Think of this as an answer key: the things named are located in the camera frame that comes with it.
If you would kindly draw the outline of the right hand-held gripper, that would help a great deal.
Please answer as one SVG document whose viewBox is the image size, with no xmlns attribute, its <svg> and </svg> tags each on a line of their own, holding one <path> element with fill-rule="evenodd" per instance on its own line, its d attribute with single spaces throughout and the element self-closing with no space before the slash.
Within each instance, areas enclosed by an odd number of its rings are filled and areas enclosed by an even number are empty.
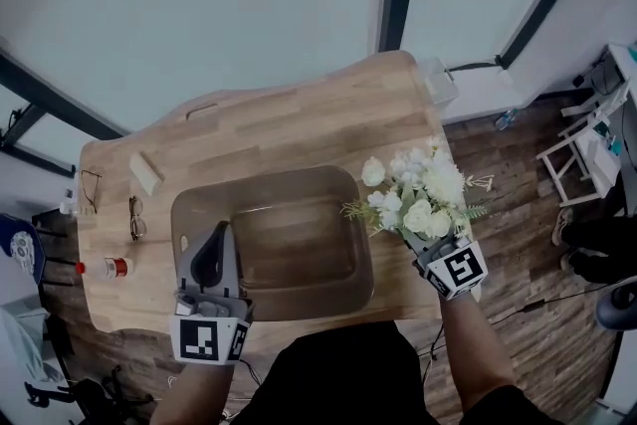
<svg viewBox="0 0 637 425">
<path fill-rule="evenodd" d="M 413 252 L 412 265 L 445 301 L 470 292 L 487 276 L 488 268 L 477 241 L 447 236 L 427 242 L 418 235 L 401 230 L 405 245 Z"/>
</svg>

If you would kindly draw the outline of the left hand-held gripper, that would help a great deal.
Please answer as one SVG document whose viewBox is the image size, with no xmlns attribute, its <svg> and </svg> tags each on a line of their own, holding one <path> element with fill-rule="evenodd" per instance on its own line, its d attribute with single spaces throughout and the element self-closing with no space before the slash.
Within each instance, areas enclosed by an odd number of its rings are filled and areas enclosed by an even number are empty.
<svg viewBox="0 0 637 425">
<path fill-rule="evenodd" d="M 228 221 L 202 236 L 182 255 L 169 318 L 174 358 L 184 363 L 234 365 L 241 358 L 255 304 L 238 297 L 215 296 L 200 289 L 219 284 L 239 289 L 240 256 Z"/>
</svg>

